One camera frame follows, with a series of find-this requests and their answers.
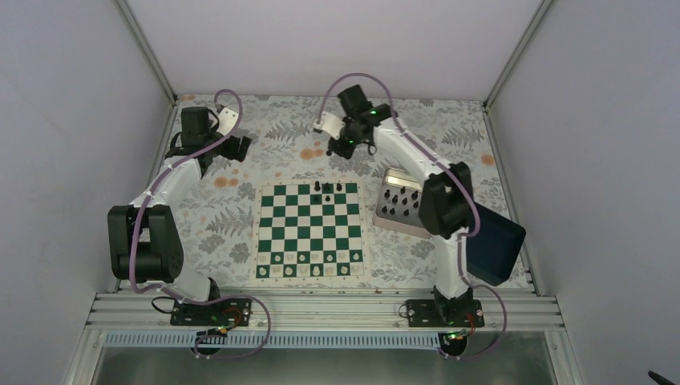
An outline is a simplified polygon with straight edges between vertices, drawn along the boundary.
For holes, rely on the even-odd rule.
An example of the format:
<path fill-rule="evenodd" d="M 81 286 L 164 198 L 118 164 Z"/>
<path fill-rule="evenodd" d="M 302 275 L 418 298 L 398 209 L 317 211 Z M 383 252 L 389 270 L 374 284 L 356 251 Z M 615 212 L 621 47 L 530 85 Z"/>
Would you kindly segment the pink metal tin tray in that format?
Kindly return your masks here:
<path fill-rule="evenodd" d="M 415 178 L 403 170 L 387 168 L 377 195 L 373 225 L 429 239 L 431 234 L 419 218 L 421 198 L 422 188 Z"/>

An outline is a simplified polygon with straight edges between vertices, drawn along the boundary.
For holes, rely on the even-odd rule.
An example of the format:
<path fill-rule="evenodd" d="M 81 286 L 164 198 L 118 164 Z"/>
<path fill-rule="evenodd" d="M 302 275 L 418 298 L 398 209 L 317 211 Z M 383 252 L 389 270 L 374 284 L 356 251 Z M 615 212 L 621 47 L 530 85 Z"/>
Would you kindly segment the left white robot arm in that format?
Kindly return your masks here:
<path fill-rule="evenodd" d="M 176 226 L 185 196 L 206 174 L 214 158 L 243 161 L 251 143 L 234 137 L 238 111 L 219 107 L 186 107 L 181 130 L 172 139 L 159 174 L 128 205 L 107 214 L 111 270 L 136 292 L 158 290 L 179 302 L 191 303 L 191 313 L 211 325 L 223 314 L 217 284 L 184 263 L 184 247 Z"/>

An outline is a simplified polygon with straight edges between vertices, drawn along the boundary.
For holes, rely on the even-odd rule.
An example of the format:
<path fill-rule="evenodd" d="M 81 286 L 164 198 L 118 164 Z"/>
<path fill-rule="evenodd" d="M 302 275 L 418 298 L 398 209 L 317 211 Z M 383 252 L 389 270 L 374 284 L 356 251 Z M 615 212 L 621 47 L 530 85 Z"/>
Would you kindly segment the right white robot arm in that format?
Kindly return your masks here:
<path fill-rule="evenodd" d="M 330 150 L 345 158 L 358 144 L 387 151 L 418 182 L 418 216 L 439 253 L 434 314 L 443 326 L 454 326 L 469 313 L 474 300 L 466 246 L 468 238 L 480 230 L 480 215 L 473 200 L 470 168 L 441 157 L 407 130 L 391 103 L 373 105 L 359 85 L 342 91 L 338 100 L 344 115 L 321 110 L 314 129 L 328 134 Z"/>

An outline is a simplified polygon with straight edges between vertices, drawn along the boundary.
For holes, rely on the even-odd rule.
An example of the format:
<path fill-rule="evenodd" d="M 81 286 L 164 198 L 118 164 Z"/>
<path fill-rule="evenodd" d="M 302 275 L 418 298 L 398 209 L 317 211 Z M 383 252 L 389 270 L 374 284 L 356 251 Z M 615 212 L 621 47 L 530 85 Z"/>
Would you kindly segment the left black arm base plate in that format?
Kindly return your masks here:
<path fill-rule="evenodd" d="M 236 298 L 209 306 L 177 302 L 170 316 L 172 326 L 205 326 L 208 328 L 248 326 L 252 301 Z"/>

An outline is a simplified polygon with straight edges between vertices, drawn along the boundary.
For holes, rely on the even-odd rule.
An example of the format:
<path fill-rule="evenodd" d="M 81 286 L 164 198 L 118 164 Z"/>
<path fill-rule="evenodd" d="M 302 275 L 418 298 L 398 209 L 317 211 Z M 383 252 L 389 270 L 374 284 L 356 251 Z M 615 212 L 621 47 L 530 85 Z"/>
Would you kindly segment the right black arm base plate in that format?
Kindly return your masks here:
<path fill-rule="evenodd" d="M 485 326 L 484 312 L 478 300 L 451 305 L 436 302 L 434 299 L 410 299 L 405 305 L 407 321 L 411 328 Z"/>

